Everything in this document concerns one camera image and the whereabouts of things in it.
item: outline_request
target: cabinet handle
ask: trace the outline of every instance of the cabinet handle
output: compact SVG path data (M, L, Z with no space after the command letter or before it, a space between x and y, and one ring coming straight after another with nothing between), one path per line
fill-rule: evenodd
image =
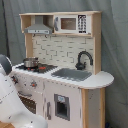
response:
M48 117L48 120L51 120L51 115L50 115L50 102L47 103L47 117Z
M32 94L24 94L22 91L18 91L18 93L22 96L32 97Z
M57 22L58 22L58 17L56 17L54 20L54 27L56 31L58 31Z

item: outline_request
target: gray curtain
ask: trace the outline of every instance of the gray curtain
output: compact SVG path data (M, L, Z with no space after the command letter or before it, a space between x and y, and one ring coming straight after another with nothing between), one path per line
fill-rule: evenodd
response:
M7 55L6 28L5 28L4 7L2 0L0 1L0 54Z
M128 127L128 1L127 0L4 0L13 64L25 58L20 13L102 11L102 70L115 77L106 88L106 121Z

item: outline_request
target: wooden toy kitchen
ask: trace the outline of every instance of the wooden toy kitchen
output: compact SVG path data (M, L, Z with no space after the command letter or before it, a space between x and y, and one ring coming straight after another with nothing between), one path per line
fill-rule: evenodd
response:
M26 57L39 58L35 69L22 63L10 74L24 105L48 128L105 128L105 87L114 77L101 71L101 12L20 17Z

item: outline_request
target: white tile backsplash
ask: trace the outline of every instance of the white tile backsplash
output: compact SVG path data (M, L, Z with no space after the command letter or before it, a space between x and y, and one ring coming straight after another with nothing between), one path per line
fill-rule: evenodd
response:
M93 38L38 34L32 39L33 55L39 57L41 63L75 68L81 51L86 50L93 57ZM86 55L82 55L81 62L86 62L86 70L93 70Z

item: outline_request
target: black faucet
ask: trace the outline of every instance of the black faucet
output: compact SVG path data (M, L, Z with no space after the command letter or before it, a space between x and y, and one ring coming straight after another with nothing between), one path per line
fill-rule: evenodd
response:
M81 58L81 55L82 55L82 54L86 54L86 55L89 57L89 59L90 59L90 65L93 65L92 56L91 56L88 52L82 51L82 52L80 52L79 55L78 55L78 63L76 64L77 70L83 70L83 69L85 69L85 67L86 67L86 65L85 65L86 63L82 64L82 63L80 62L80 58Z

